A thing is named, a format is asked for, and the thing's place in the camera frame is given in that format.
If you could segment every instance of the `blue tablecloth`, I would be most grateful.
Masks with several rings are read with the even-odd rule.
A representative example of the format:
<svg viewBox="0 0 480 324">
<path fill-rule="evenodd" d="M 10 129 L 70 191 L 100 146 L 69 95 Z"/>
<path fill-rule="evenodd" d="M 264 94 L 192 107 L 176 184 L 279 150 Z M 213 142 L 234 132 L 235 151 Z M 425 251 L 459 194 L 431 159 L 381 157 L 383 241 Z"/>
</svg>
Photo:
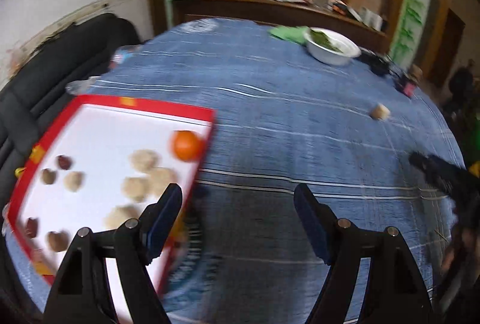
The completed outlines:
<svg viewBox="0 0 480 324">
<path fill-rule="evenodd" d="M 172 312 L 173 322 L 300 324 L 328 266 L 314 256 L 293 207 L 306 182 L 319 201 L 357 226 L 398 227 L 429 290 L 454 218 L 451 202 L 408 163 L 411 151 L 463 166 L 452 133 L 419 89 L 412 99 L 361 62 L 328 67 L 250 21 L 184 24 L 89 90 L 210 107 L 215 133 L 198 177 L 205 253 L 222 258 L 208 291 Z M 382 103 L 390 118 L 369 111 Z M 22 281 L 43 308 L 47 287 L 7 243 Z M 358 316 L 368 274 L 362 260 L 348 322 Z"/>
</svg>

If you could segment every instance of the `dark red candy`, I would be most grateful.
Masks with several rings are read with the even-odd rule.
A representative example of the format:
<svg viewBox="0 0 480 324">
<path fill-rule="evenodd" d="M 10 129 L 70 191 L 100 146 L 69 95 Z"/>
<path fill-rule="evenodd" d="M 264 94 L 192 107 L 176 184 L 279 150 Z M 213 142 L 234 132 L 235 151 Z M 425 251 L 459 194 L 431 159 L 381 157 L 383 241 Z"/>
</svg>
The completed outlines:
<svg viewBox="0 0 480 324">
<path fill-rule="evenodd" d="M 57 157 L 57 164 L 62 170 L 69 170 L 73 162 L 70 157 L 60 155 Z"/>
<path fill-rule="evenodd" d="M 25 234 L 29 239 L 34 239 L 38 234 L 38 218 L 28 218 L 25 224 Z"/>
<path fill-rule="evenodd" d="M 66 232 L 49 232 L 46 234 L 46 242 L 54 252 L 66 251 L 68 248 L 68 235 Z"/>
</svg>

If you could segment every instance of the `green vegetable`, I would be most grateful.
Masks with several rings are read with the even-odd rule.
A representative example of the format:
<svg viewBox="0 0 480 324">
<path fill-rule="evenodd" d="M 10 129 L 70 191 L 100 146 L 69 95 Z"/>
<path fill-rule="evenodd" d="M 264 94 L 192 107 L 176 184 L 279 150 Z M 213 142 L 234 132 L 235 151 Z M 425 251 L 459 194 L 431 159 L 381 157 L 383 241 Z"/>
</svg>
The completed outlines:
<svg viewBox="0 0 480 324">
<path fill-rule="evenodd" d="M 342 53 L 340 49 L 332 45 L 332 43 L 330 42 L 330 39 L 323 31 L 313 31 L 312 29 L 310 29 L 310 37 L 312 41 L 317 45 L 333 50 L 334 52 Z"/>
</svg>

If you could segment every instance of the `white tray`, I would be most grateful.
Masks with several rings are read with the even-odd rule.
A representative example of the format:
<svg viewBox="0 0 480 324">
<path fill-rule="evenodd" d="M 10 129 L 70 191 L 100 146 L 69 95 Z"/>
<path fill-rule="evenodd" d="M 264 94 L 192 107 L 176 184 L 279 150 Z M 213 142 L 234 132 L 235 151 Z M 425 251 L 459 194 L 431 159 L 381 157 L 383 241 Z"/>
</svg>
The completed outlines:
<svg viewBox="0 0 480 324">
<path fill-rule="evenodd" d="M 111 106 L 102 104 L 106 101 L 105 98 Z M 34 260 L 37 260 L 38 253 L 41 252 L 42 261 L 54 271 L 58 269 L 65 251 L 55 253 L 49 249 L 46 243 L 48 232 L 66 231 L 71 241 L 81 227 L 89 227 L 93 232 L 106 230 L 104 218 L 115 206 L 134 205 L 140 214 L 149 204 L 157 202 L 158 198 L 150 195 L 145 202 L 134 203 L 122 194 L 121 186 L 125 177 L 144 175 L 130 165 L 128 156 L 135 150 L 156 151 L 161 156 L 158 166 L 171 168 L 177 173 L 177 183 L 182 189 L 185 206 L 199 162 L 186 163 L 175 158 L 170 150 L 170 138 L 174 131 L 189 130 L 207 142 L 213 126 L 213 111 L 194 106 L 90 95 L 80 96 L 74 102 L 78 106 L 73 112 L 65 109 L 66 114 L 71 113 L 70 117 L 62 118 L 62 113 L 58 118 L 59 121 L 66 122 L 60 122 L 57 127 L 57 122 L 52 125 L 51 129 L 58 132 L 56 136 L 49 131 L 44 136 L 44 143 L 44 139 L 39 142 L 40 153 L 44 152 L 43 157 L 35 163 L 35 155 L 32 154 L 15 188 L 9 210 L 10 224 L 17 238 L 22 240 L 21 245 L 26 253 L 32 259 L 35 251 L 37 255 Z M 139 109 L 145 107 L 154 111 Z M 176 115 L 162 114 L 159 111 L 174 111 Z M 58 168 L 58 155 L 72 158 L 73 165 L 69 171 Z M 40 181 L 44 168 L 57 171 L 57 180 L 53 185 L 45 185 Z M 85 173 L 83 185 L 75 193 L 66 190 L 63 185 L 63 178 L 70 171 Z M 38 235 L 32 240 L 26 238 L 23 231 L 28 218 L 39 220 Z M 165 249 L 147 267 L 155 286 L 162 279 L 168 262 L 168 251 Z M 107 259 L 106 265 L 117 315 L 122 320 L 128 320 L 130 315 L 116 262 Z"/>
</svg>

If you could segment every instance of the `black sofa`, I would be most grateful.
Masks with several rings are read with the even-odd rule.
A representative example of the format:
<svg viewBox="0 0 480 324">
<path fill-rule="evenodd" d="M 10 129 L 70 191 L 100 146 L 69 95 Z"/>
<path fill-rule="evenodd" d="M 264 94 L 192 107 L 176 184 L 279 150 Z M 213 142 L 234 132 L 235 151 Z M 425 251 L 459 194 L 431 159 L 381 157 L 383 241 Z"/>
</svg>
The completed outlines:
<svg viewBox="0 0 480 324">
<path fill-rule="evenodd" d="M 114 14 L 96 16 L 44 43 L 0 91 L 0 209 L 15 186 L 15 169 L 25 164 L 32 146 L 73 98 L 66 94 L 65 85 L 105 73 L 118 47 L 136 44 L 140 40 L 129 21 Z M 4 323 L 41 321 L 41 313 L 18 279 L 3 236 L 0 317 Z"/>
</svg>

